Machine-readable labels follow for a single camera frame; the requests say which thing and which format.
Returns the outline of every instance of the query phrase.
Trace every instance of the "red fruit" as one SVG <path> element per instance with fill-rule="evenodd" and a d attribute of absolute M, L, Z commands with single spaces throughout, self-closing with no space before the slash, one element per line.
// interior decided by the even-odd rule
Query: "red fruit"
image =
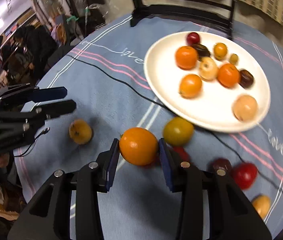
<path fill-rule="evenodd" d="M 241 163 L 233 168 L 232 177 L 241 190 L 250 188 L 257 177 L 258 169 L 253 163 Z"/>
<path fill-rule="evenodd" d="M 198 33 L 189 33 L 186 38 L 188 46 L 200 43 L 200 36 Z"/>
<path fill-rule="evenodd" d="M 183 162 L 190 162 L 189 154 L 185 151 L 185 149 L 181 146 L 173 147 L 174 151 L 179 154 L 179 157 Z"/>
<path fill-rule="evenodd" d="M 227 159 L 223 159 L 223 158 L 219 158 L 217 160 L 214 160 L 212 163 L 211 163 L 211 167 L 214 171 L 217 171 L 219 169 L 222 169 L 228 173 L 231 172 L 232 170 L 232 166 L 231 166 L 231 163 L 229 160 Z"/>

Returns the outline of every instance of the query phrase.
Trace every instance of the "beige wall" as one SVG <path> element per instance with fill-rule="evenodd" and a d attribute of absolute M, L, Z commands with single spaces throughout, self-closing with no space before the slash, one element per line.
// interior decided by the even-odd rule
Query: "beige wall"
<path fill-rule="evenodd" d="M 121 17 L 127 13 L 131 13 L 134 6 L 132 0 L 107 0 L 110 4 L 111 18 L 115 19 Z M 230 0 L 213 0 L 226 4 L 230 4 Z M 171 3 L 171 1 L 166 0 L 148 0 L 145 4 L 151 3 Z M 215 11 L 219 14 L 227 16 L 227 11 L 219 8 L 213 8 L 207 5 L 194 4 L 187 1 L 176 1 L 173 4 L 193 6 L 197 8 L 204 8 L 208 10 Z M 249 6 L 245 3 L 238 2 L 235 10 L 235 20 L 245 23 L 255 29 L 258 29 L 269 39 L 274 41 L 276 44 L 283 47 L 283 26 L 271 19 L 268 15 L 264 14 L 262 11 Z"/>

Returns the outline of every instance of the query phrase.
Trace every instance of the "hand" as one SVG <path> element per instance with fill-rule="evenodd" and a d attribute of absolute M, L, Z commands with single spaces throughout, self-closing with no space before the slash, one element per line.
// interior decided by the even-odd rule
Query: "hand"
<path fill-rule="evenodd" d="M 9 163 L 9 154 L 5 153 L 0 156 L 0 168 L 4 168 L 8 165 Z"/>

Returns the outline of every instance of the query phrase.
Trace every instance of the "oval plate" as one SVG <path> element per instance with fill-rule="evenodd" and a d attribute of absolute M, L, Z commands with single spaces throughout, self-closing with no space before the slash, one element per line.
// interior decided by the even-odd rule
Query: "oval plate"
<path fill-rule="evenodd" d="M 205 32 L 197 32 L 201 43 L 210 52 L 216 43 L 222 42 L 228 47 L 228 55 L 235 53 L 239 56 L 237 69 L 248 70 L 255 78 L 253 86 L 244 89 L 236 85 L 227 89 L 217 80 L 203 81 L 202 92 L 194 99 L 184 99 L 179 93 L 181 79 L 187 74 L 199 75 L 199 64 L 192 70 L 182 70 L 175 63 L 176 50 L 186 45 L 189 32 L 173 33 L 156 41 L 147 51 L 144 62 L 146 79 L 156 96 L 180 117 L 203 128 L 219 132 L 246 131 L 260 123 L 267 115 L 270 107 L 270 88 L 267 77 L 260 65 L 245 49 L 224 37 Z M 217 61 L 221 66 L 228 61 Z M 259 109 L 252 121 L 240 122 L 232 112 L 232 104 L 239 95 L 253 96 Z"/>

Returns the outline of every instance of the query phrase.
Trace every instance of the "blue tablecloth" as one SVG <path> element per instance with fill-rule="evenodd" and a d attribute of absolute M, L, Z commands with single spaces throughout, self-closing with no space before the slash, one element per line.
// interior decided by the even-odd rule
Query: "blue tablecloth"
<path fill-rule="evenodd" d="M 143 58 L 155 41 L 181 31 L 204 31 L 224 36 L 217 30 L 192 22 L 158 17 L 143 19 L 131 28 L 130 19 L 131 16 L 126 15 L 94 32 L 69 55 L 99 66 L 153 100 L 157 98 L 145 79 Z M 275 237 L 283 228 L 283 49 L 239 22 L 235 22 L 233 34 L 234 42 L 252 54 L 263 68 L 270 84 L 271 106 L 267 117 L 254 129 L 236 134 L 217 133 L 217 136 L 237 150 L 244 160 L 254 162 L 277 185 L 275 188 L 259 176 L 253 187 L 245 191 L 249 199 L 259 194 L 271 198 L 272 206 L 265 222 Z M 68 56 L 39 83 L 40 88 L 58 86 L 67 88 L 66 99 L 73 99 L 77 109 L 73 114 L 47 121 L 45 127 L 50 127 L 50 132 L 37 140 L 29 155 L 16 160 L 27 201 L 55 170 L 79 170 L 95 160 L 100 152 L 108 150 L 113 138 L 119 138 L 128 128 L 144 127 L 159 139 L 164 125 L 172 118 L 171 113 L 139 97 L 126 85 Z M 33 107 L 34 103 L 27 103 L 23 111 Z M 94 129 L 94 138 L 87 145 L 78 146 L 69 138 L 68 127 L 76 118 L 85 119 Z M 17 149 L 15 155 L 25 149 Z M 229 159 L 233 166 L 240 162 L 216 138 L 200 130 L 195 132 L 186 150 L 192 162 L 203 170 L 216 157 Z M 120 157 L 113 187 L 108 194 L 98 195 L 105 239 L 174 239 L 180 198 L 181 194 L 169 192 L 160 167 L 140 168 L 125 163 Z M 74 200 L 73 196 L 72 239 L 75 239 Z M 206 239 L 209 233 L 207 198 L 204 201 L 203 232 Z"/>

